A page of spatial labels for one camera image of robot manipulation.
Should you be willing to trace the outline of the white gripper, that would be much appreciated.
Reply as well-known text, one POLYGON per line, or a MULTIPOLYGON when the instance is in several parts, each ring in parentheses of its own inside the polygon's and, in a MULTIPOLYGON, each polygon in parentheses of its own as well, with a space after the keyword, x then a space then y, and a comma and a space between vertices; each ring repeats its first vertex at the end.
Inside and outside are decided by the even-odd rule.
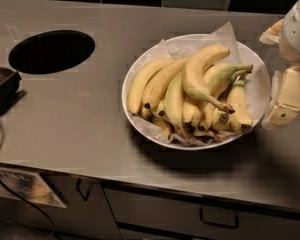
MULTIPOLYGON (((283 19, 277 21, 259 37, 264 44, 279 43, 282 57, 300 63, 300 0, 283 19)), ((300 112, 300 64, 284 72, 275 71, 272 77, 271 100, 262 120, 262 127, 279 130, 291 123, 300 112)))

